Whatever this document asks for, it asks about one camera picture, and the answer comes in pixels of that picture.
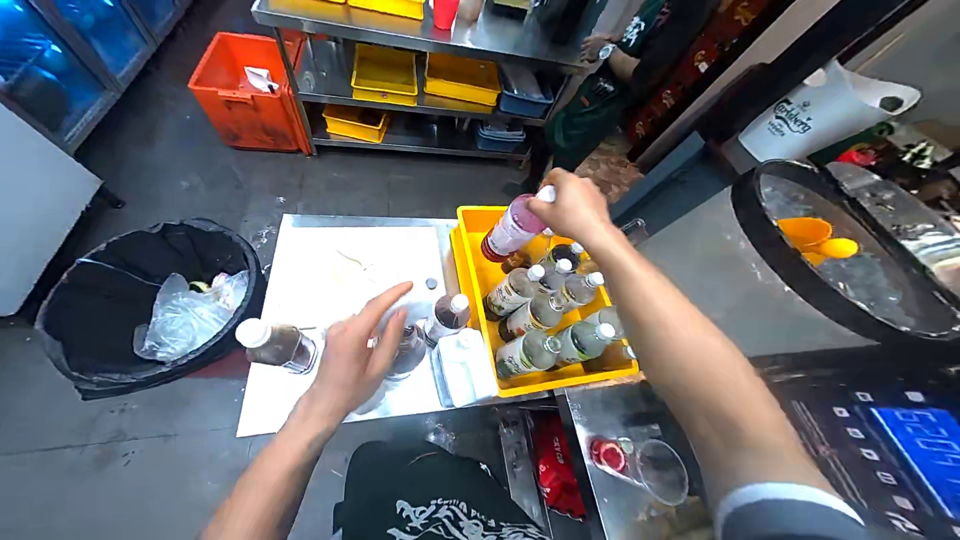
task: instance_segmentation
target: hand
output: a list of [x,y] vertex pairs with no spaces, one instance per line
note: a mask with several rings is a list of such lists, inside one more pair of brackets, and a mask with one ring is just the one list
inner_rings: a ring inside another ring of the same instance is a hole
[[550,204],[530,198],[527,208],[554,233],[573,238],[587,251],[609,233],[619,233],[610,219],[607,198],[593,180],[556,168],[547,173],[542,184],[557,187],[557,200]]
[[585,38],[580,44],[580,61],[593,63],[600,60],[600,49],[612,41],[613,36],[607,34],[595,34]]
[[305,423],[309,428],[336,427],[373,395],[393,365],[407,310],[401,308],[394,313],[376,347],[368,348],[367,341],[387,309],[413,286],[411,282],[394,285],[370,299],[356,315],[326,330],[317,378],[290,415],[295,423]]

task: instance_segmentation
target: black garbage bag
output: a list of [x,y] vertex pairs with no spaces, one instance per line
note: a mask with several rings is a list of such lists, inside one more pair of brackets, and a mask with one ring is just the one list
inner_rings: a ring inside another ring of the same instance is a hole
[[[210,283],[250,270],[247,293],[222,330],[168,363],[137,356],[133,329],[150,324],[154,299],[172,273]],[[260,316],[267,283],[253,247],[206,219],[162,223],[117,236],[78,259],[40,307],[47,355],[84,400],[129,394],[178,379],[241,347],[236,326]]]

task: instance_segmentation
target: red cup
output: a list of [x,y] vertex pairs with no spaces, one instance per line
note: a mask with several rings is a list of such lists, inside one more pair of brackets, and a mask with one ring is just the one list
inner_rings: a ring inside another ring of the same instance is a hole
[[441,30],[449,30],[453,19],[457,18],[460,0],[433,0],[433,25]]

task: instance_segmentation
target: glass door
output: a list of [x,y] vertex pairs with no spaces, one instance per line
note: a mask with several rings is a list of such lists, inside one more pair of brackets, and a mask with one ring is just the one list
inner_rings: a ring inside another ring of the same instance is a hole
[[147,40],[119,0],[54,0],[54,4],[117,77],[147,49]]
[[166,22],[174,13],[173,0],[130,0],[130,3],[154,36],[162,34]]
[[0,92],[66,140],[106,90],[30,3],[2,0]]

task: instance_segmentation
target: person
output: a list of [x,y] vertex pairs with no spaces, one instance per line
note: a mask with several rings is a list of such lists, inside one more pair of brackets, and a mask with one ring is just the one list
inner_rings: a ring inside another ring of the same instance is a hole
[[[696,454],[718,538],[867,538],[747,358],[612,224],[596,185],[561,169],[545,182],[557,187],[556,202],[532,200],[529,209],[583,244],[600,266],[646,379]],[[390,367],[403,309],[373,349],[368,339],[410,289],[409,282],[394,286],[329,328],[315,381],[237,481],[204,539],[287,535],[324,444]],[[345,539],[547,538],[477,462],[429,443],[360,447],[334,527]]]
[[613,133],[623,111],[648,99],[690,43],[700,34],[720,0],[646,0],[619,36],[584,39],[580,61],[603,61],[587,75],[569,103],[555,112],[533,138],[530,171],[523,190],[536,191],[553,166],[577,166]]

